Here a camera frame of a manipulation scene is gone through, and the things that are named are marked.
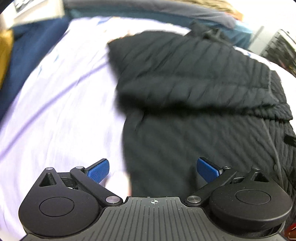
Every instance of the yellow fabric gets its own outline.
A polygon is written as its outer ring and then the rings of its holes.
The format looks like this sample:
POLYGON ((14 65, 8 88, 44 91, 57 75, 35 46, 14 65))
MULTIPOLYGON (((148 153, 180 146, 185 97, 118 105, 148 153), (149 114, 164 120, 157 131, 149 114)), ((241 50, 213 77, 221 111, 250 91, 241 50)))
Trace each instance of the yellow fabric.
POLYGON ((4 30, 0 32, 0 89, 10 63, 10 54, 13 47, 13 31, 4 30))
POLYGON ((170 0, 170 1, 180 1, 192 4, 198 4, 203 7, 209 7, 216 9, 221 12, 226 12, 232 15, 238 20, 242 20, 242 14, 238 12, 229 2, 226 0, 170 0))

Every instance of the lavender fabric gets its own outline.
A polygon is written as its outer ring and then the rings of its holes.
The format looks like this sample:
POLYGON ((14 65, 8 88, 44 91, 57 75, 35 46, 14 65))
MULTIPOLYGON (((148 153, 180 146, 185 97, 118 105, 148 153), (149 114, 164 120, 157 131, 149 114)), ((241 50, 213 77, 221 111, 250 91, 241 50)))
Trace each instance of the lavender fabric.
POLYGON ((67 30, 67 17, 12 28, 14 44, 0 89, 0 121, 33 69, 67 30))
POLYGON ((126 198, 120 174, 125 116, 116 106, 107 42, 150 29, 188 32, 154 20, 73 20, 31 73, 0 126, 0 230, 16 239, 25 235, 18 208, 46 167, 68 172, 107 158, 108 189, 126 198))

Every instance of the gray fabric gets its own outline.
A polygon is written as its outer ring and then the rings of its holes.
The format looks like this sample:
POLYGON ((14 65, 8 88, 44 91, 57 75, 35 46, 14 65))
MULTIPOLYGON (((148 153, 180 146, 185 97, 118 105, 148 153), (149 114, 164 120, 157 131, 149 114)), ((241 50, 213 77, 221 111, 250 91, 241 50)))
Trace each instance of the gray fabric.
POLYGON ((176 14, 190 18, 203 19, 220 23, 233 29, 236 20, 224 13, 211 8, 201 7, 196 4, 188 4, 167 0, 64 0, 67 8, 78 8, 88 6, 124 6, 148 11, 176 14))

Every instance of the black electronic device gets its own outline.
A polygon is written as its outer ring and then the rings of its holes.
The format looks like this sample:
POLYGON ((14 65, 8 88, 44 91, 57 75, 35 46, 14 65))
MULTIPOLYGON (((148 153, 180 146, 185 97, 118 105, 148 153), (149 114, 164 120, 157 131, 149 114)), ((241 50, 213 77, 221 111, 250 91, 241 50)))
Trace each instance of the black electronic device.
POLYGON ((198 173, 208 182, 179 197, 128 197, 125 202, 99 182, 109 172, 102 159, 69 173, 46 168, 19 209, 23 241, 285 240, 281 235, 291 198, 266 173, 245 176, 205 158, 198 173))
POLYGON ((279 65, 296 77, 296 41, 289 32, 278 30, 260 56, 279 65))

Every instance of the red object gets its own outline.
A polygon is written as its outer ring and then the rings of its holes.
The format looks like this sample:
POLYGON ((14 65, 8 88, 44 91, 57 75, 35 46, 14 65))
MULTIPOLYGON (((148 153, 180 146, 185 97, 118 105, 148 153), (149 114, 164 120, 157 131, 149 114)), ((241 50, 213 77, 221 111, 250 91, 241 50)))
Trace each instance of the red object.
POLYGON ((289 240, 296 240, 296 223, 292 224, 285 230, 285 237, 289 240))

